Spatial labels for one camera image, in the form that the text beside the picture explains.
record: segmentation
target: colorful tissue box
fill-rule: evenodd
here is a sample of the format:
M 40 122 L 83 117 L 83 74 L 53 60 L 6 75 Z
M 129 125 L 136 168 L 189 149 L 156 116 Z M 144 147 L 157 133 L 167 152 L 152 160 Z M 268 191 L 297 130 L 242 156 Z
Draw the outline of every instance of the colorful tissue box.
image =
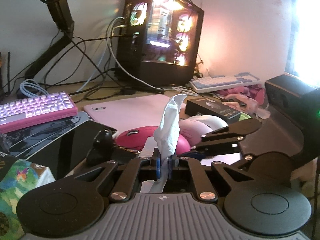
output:
M 0 152 L 0 239 L 24 235 L 16 206 L 28 191 L 55 181 L 49 168 Z

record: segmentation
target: wooden desk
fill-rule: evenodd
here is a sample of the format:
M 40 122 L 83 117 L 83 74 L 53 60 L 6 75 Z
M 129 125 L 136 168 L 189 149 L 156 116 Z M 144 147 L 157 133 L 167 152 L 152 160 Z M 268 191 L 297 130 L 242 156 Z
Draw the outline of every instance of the wooden desk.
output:
M 88 85 L 85 86 L 84 89 L 90 88 L 94 85 L 96 85 L 97 83 L 95 82 L 90 82 Z M 59 86 L 59 87 L 52 87 L 50 89 L 48 89 L 48 91 L 50 93 L 55 93 L 55 92 L 61 92 L 61 91 L 65 91 L 66 93 L 72 93 L 75 92 L 77 89 L 79 89 L 82 86 L 82 84 L 77 84 L 77 85 L 65 85 L 65 86 Z M 117 86 L 117 84 L 115 84 L 113 81 L 107 81 L 104 83 L 105 87 L 113 87 L 113 86 Z M 119 92 L 118 88 L 112 88 L 112 89 L 100 89 L 98 90 L 96 93 L 94 93 L 93 95 L 90 96 L 90 98 L 102 98 L 102 97 L 107 97 L 107 96 L 111 96 L 114 93 Z M 174 95 L 177 95 L 178 92 L 174 91 L 174 90 L 168 90 L 165 92 L 165 95 L 168 97 L 172 97 Z M 78 101 L 80 100 L 83 96 L 85 95 L 85 93 L 82 94 L 77 94 L 74 96 L 71 96 L 73 101 Z M 77 103 L 77 107 L 78 109 L 81 111 L 83 110 L 84 106 L 87 105 L 92 105 L 92 104 L 96 104 L 96 103 L 102 103 L 102 102 L 107 102 L 107 101 L 113 101 L 113 100 L 118 100 L 118 99 L 125 99 L 125 98 L 135 98 L 135 97 L 141 97 L 141 96 L 147 96 L 147 95 L 153 95 L 152 93 L 146 93 L 146 92 L 140 92 L 137 91 L 135 94 L 133 95 L 129 95 L 129 96 L 114 96 L 108 99 L 103 99 L 103 100 L 97 100 L 97 101 L 88 101 L 88 100 L 83 100 L 79 103 Z M 185 103 L 187 102 L 188 99 L 191 98 L 198 98 L 198 97 L 192 97 L 192 96 L 188 96 L 185 99 Z

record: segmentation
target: monitor arm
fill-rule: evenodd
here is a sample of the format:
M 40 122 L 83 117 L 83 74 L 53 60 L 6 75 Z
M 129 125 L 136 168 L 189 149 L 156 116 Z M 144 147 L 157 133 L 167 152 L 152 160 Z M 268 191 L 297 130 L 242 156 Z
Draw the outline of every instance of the monitor arm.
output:
M 68 1 L 59 0 L 54 3 L 48 3 L 47 6 L 53 21 L 64 35 L 30 65 L 25 72 L 25 79 L 34 78 L 34 76 L 44 68 L 53 57 L 70 44 L 70 37 L 73 36 L 74 21 L 71 16 Z

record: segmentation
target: purple backlit keyboard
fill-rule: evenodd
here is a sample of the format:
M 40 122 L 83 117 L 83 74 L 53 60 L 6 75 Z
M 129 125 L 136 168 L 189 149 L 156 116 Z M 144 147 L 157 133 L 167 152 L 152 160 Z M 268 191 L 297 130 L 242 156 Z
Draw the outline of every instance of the purple backlit keyboard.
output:
M 0 105 L 0 132 L 74 116 L 78 108 L 65 92 L 26 98 Z

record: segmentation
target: computer case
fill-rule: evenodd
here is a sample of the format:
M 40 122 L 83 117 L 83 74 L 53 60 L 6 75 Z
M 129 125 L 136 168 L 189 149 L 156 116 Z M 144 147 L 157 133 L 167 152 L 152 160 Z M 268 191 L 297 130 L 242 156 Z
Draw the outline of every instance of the computer case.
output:
M 185 85 L 196 65 L 203 16 L 190 0 L 126 0 L 119 63 L 150 85 Z M 134 82 L 119 67 L 115 76 Z

